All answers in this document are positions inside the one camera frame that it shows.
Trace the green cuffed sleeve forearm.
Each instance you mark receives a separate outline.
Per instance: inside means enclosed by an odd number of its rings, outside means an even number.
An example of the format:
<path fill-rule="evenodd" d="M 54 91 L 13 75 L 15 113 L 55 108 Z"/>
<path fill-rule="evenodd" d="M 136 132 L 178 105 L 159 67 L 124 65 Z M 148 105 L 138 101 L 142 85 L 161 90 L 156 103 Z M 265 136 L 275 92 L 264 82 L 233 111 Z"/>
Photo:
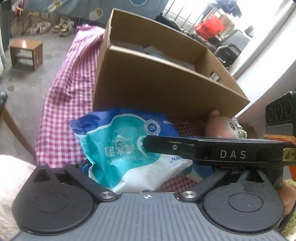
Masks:
<path fill-rule="evenodd" d="M 284 180 L 281 189 L 277 190 L 277 193 L 285 206 L 279 232 L 287 240 L 295 240 L 295 181 L 291 179 Z"/>

